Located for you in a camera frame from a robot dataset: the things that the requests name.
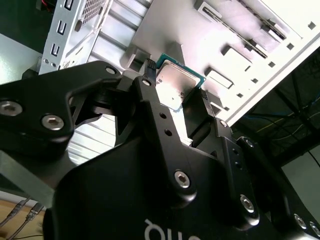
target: gray cable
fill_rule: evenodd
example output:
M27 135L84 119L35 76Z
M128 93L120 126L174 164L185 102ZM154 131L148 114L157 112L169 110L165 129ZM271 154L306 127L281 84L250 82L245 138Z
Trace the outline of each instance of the gray cable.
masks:
M7 222L13 219L29 200L30 200L30 197L26 198L25 200L21 200L17 205L15 205L12 211L8 214L8 216L6 216L5 220L3 220L0 223L0 228L2 228Z
M30 212L26 215L24 223L6 240L12 240L15 236L17 236L18 233L27 225L28 222L32 221L35 216L37 216L41 210L44 208L42 204L37 202L33 208L31 208Z

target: metal vent slot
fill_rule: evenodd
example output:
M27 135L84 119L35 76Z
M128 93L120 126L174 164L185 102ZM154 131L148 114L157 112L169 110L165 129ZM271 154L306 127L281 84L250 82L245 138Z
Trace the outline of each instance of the metal vent slot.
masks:
M82 12L82 26L97 16L106 0L87 0Z

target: screw hole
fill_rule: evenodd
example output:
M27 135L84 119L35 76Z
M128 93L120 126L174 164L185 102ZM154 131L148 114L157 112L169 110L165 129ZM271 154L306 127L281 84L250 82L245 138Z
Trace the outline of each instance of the screw hole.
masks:
M169 137L172 136L172 132L168 129L164 130L164 133L167 134Z
M116 71L114 69L112 69L111 67L106 67L105 70L110 73L110 74L116 74Z
M160 112L160 117L162 117L163 119L166 119L166 118L167 118L167 116L166 116L164 113L162 113L162 112Z
M242 169L241 164L240 164L239 162L237 162L237 161L235 162L235 166L236 166L238 169L240 169L240 170Z
M239 155L238 151L235 150L234 148L232 149L232 151L234 152L234 154Z
M217 151L213 151L213 152L211 153L211 155L214 156L215 158L218 158L218 153L217 153Z

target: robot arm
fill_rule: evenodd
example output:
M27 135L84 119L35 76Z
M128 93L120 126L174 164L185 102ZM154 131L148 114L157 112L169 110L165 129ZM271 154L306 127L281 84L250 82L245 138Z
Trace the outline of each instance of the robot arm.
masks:
M183 104L192 146L161 105L155 63L121 76L96 61L0 86L0 173L48 210L44 239L320 239L293 187L205 92ZM74 129L116 116L116 147L80 165Z

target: silver screw head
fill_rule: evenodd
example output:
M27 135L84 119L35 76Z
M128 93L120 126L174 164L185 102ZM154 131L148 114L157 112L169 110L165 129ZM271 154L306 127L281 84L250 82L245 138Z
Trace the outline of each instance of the silver screw head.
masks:
M0 102L0 114L5 116L17 116L22 113L22 106L15 101Z
M221 125L224 126L225 128L228 127L228 124L227 124L225 121L220 120L220 123L221 123Z
M116 71L115 70L113 70L111 67L106 67L105 68L105 70L108 72L108 73L110 73L110 74L116 74Z
M190 187L189 177L183 171L176 171L174 173L174 178L180 187L187 189Z
M248 144L251 148L254 147L254 144L253 144L249 139L246 139L245 142L246 142L246 144Z
M317 226L311 221L310 222L310 227L312 228L312 230L315 232L315 234L320 237L320 230L319 228L317 228Z
M240 201L244 207L245 210L247 210L249 213L253 213L255 211L255 207L252 204L252 202L247 198L245 195L240 195Z
M306 225L305 222L302 220L302 218L299 217L298 214L294 214L294 219L295 219L296 223L297 223L302 229L307 229L307 225Z
M41 122L45 128L53 131L58 131L62 129L65 125L64 121L59 116L56 116L56 115L44 116Z
M151 83L146 79L142 79L142 82L147 86L151 86Z

